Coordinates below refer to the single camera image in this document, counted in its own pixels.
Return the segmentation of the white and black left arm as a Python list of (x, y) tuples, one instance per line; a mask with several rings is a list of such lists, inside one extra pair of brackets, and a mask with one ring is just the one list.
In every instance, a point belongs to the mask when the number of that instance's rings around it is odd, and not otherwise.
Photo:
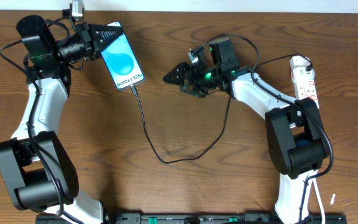
[(0, 142), (0, 173), (13, 206), (49, 213), (55, 222), (116, 223), (102, 202), (80, 189), (58, 129), (75, 63), (100, 58), (123, 29), (77, 24), (68, 14), (57, 20), (26, 16), (16, 29), (27, 49), (19, 70), (26, 77), (29, 99), (19, 127)]

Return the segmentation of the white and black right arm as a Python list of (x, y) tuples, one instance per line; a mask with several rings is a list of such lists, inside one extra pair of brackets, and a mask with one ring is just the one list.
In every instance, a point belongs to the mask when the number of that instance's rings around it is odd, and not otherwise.
[(306, 223), (310, 185), (333, 166), (333, 147), (324, 130), (316, 95), (305, 92), (314, 80), (313, 64), (299, 54), (290, 55), (295, 96), (281, 93), (263, 81), (252, 67), (240, 66), (227, 37), (209, 42), (213, 66), (203, 58), (204, 45), (189, 52), (191, 63), (179, 63), (163, 77), (180, 91), (204, 98), (219, 89), (246, 104), (265, 121), (268, 153), (280, 173), (274, 210), (280, 223)]

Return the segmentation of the blue Samsung Galaxy smartphone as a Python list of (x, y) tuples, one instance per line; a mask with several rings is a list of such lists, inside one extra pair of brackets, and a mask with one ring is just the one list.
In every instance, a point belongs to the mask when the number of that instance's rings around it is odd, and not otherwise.
[(109, 44), (101, 55), (117, 89), (121, 90), (144, 79), (144, 73), (125, 33)]

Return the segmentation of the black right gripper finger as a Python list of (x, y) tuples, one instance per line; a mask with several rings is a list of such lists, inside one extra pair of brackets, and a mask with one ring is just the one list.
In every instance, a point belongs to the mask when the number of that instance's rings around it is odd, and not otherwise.
[(171, 72), (168, 72), (164, 77), (165, 83), (184, 86), (186, 80), (186, 73), (190, 69), (190, 66), (186, 62), (179, 63)]
[(180, 87), (182, 93), (186, 93), (197, 98), (204, 98), (206, 93), (193, 85), (184, 85)]

